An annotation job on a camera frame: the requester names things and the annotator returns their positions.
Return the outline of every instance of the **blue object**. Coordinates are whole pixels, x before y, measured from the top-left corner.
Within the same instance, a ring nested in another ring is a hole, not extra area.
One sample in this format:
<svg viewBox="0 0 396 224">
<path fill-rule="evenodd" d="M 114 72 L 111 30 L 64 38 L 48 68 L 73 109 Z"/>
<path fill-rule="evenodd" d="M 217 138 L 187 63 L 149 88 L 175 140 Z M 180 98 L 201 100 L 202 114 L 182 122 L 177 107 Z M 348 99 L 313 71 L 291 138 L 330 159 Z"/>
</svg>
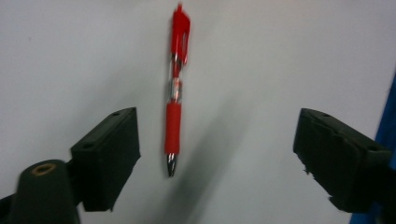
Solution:
<svg viewBox="0 0 396 224">
<path fill-rule="evenodd" d="M 393 156 L 389 166 L 396 170 L 396 77 L 393 78 L 375 141 L 392 150 Z M 379 204 L 374 203 L 368 213 L 353 214 L 349 224 L 375 224 L 375 219 L 380 211 Z"/>
</svg>

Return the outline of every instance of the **white background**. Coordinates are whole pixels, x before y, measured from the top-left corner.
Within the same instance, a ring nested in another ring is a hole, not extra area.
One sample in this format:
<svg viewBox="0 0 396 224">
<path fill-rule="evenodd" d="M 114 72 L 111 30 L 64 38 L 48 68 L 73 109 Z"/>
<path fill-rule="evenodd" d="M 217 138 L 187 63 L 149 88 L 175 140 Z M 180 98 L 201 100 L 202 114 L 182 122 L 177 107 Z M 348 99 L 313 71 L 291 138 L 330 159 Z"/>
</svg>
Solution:
<svg viewBox="0 0 396 224">
<path fill-rule="evenodd" d="M 142 158 L 89 223 L 347 223 L 292 153 L 302 107 L 374 137 L 396 62 L 393 0 L 190 0 L 182 151 L 163 155 L 177 1 L 0 1 L 0 197 L 136 106 Z"/>
</svg>

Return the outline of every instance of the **red rubber grip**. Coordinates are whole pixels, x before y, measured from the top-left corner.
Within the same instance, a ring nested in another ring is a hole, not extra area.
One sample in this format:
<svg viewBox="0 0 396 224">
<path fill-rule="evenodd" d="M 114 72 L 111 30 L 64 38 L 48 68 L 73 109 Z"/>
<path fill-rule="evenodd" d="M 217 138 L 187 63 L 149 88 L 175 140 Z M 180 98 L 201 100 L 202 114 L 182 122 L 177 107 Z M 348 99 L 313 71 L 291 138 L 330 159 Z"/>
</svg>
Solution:
<svg viewBox="0 0 396 224">
<path fill-rule="evenodd" d="M 180 151 L 181 104 L 169 103 L 166 106 L 165 154 Z"/>
</svg>

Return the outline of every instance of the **retractable pen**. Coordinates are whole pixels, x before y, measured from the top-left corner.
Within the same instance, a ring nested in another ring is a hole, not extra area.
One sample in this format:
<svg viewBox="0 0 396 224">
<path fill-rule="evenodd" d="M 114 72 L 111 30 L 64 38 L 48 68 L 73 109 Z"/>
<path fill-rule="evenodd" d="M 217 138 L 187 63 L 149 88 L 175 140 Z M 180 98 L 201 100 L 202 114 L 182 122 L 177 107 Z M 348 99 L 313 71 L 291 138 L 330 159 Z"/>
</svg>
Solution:
<svg viewBox="0 0 396 224">
<path fill-rule="evenodd" d="M 181 70 L 187 63 L 190 19 L 182 10 L 181 4 L 173 14 L 171 36 L 171 63 L 169 100 L 166 105 L 166 128 L 164 149 L 169 176 L 174 176 L 177 167 L 177 155 L 180 151 L 181 121 Z"/>
</svg>

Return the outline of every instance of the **pen barrel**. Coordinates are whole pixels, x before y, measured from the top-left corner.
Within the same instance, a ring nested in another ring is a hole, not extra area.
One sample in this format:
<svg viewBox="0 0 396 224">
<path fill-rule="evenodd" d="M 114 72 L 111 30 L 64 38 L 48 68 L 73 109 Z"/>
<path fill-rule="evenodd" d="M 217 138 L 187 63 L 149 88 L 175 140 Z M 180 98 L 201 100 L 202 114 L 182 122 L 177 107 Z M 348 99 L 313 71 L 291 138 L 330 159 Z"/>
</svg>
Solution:
<svg viewBox="0 0 396 224">
<path fill-rule="evenodd" d="M 170 102 L 166 106 L 165 154 L 180 151 L 181 104 Z"/>
<path fill-rule="evenodd" d="M 169 83 L 169 102 L 181 104 L 183 83 L 180 77 L 172 77 Z"/>
</svg>

